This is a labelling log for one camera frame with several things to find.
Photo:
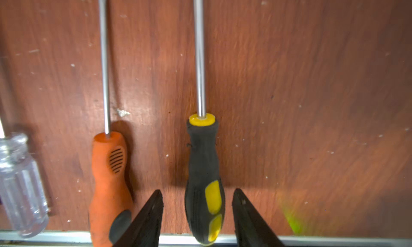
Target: black stripe vent pattern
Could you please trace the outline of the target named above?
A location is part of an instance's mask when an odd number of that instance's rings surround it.
[[[123,167],[123,159],[124,155],[121,148],[115,149],[110,153],[109,166],[115,174],[121,171]]]

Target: silver metal edge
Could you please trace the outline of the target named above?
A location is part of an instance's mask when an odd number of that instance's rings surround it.
[[[279,236],[286,246],[328,246],[328,247],[408,247],[412,239],[396,238],[339,238],[316,236]],[[0,230],[0,246],[91,246],[90,232],[45,231],[32,238],[21,238],[16,231]],[[220,235],[215,244],[236,244],[235,235]],[[189,234],[161,234],[159,246],[200,246]]]

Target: screwdriver handle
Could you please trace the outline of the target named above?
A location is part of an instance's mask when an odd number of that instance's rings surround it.
[[[111,247],[131,223],[133,201],[124,180],[126,161],[126,142],[119,132],[94,137],[91,168],[95,189],[89,208],[94,247]]]
[[[224,189],[219,176],[216,133],[219,123],[194,126],[193,116],[187,122],[192,144],[189,157],[189,179],[185,192],[186,218],[193,236],[203,245],[212,244],[219,235],[224,219]]]

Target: wood grain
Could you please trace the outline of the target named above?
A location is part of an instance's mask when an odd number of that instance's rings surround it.
[[[204,0],[224,233],[240,187],[280,235],[412,237],[411,1]],[[162,232],[188,233],[192,0],[109,10],[113,127],[129,145],[136,208],[160,188]],[[97,0],[0,0],[0,12],[1,99],[42,168],[48,229],[88,230],[91,140],[103,131]]]

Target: black handle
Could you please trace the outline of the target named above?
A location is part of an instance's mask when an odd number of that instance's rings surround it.
[[[206,245],[216,240],[224,219],[224,189],[215,148],[219,123],[193,126],[188,120],[187,127],[192,148],[185,192],[186,218],[193,236]]]

